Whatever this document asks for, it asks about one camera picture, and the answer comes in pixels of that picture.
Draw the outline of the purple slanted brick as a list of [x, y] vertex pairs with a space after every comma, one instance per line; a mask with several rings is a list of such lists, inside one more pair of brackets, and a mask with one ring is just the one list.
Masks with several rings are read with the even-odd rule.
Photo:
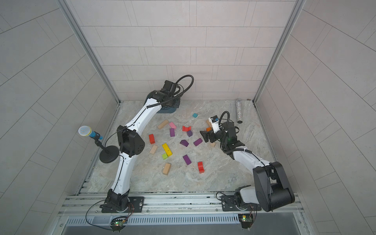
[[195, 146], [198, 146], [199, 144], [201, 144], [203, 142], [203, 140], [201, 139], [201, 138], [199, 138], [198, 140], [196, 140], [195, 142], [194, 142], [194, 145]]

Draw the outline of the purple wedge brick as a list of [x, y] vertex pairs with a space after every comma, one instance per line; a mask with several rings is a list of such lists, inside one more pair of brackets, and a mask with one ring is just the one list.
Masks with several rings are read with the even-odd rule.
[[185, 147], [188, 147], [188, 146], [189, 146], [189, 143], [188, 143], [188, 141], [186, 141], [186, 140], [182, 140], [182, 141], [180, 142], [180, 144], [183, 145], [183, 146], [185, 146]]

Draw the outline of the teal storage bin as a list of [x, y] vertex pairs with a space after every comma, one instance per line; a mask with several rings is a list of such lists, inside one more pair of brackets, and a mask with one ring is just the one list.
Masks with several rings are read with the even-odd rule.
[[158, 114], [171, 114], [177, 110], [176, 107], [162, 107], [157, 113]]

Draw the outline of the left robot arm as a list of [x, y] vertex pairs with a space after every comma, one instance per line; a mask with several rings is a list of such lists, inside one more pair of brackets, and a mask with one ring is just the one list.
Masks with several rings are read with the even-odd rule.
[[120, 125], [117, 128], [119, 147], [112, 147], [112, 157], [100, 154], [103, 163], [110, 163], [120, 157], [114, 183], [107, 193], [104, 204], [100, 205], [102, 213], [124, 212], [130, 209], [130, 179], [137, 157], [146, 145], [141, 134], [160, 110], [175, 112], [180, 105], [180, 97], [181, 95], [171, 96], [166, 91], [153, 91], [147, 96], [144, 106], [135, 117], [125, 126]]

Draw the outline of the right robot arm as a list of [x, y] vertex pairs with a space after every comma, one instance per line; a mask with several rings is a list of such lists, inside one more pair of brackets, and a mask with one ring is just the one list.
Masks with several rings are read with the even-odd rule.
[[235, 191], [234, 203], [238, 209], [247, 210], [259, 205], [264, 211], [270, 212], [295, 202], [294, 192], [282, 164], [271, 163], [248, 150], [238, 140], [237, 127], [232, 121], [221, 123], [214, 116], [208, 122], [211, 123], [212, 130], [200, 132], [204, 141], [218, 141], [226, 155], [252, 171], [254, 185], [240, 187]]

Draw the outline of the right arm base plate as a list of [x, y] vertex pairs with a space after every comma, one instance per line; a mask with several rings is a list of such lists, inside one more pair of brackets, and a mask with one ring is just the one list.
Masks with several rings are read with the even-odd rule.
[[221, 203], [224, 212], [262, 210], [259, 204], [245, 203], [239, 194], [227, 196], [222, 195]]

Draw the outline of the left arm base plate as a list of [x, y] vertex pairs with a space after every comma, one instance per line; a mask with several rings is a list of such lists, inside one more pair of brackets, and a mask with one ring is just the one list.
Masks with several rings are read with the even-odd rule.
[[102, 213], [131, 213], [131, 212], [142, 212], [144, 206], [145, 198], [142, 196], [129, 197], [128, 204], [125, 209], [115, 209], [114, 206], [107, 204], [100, 205]]

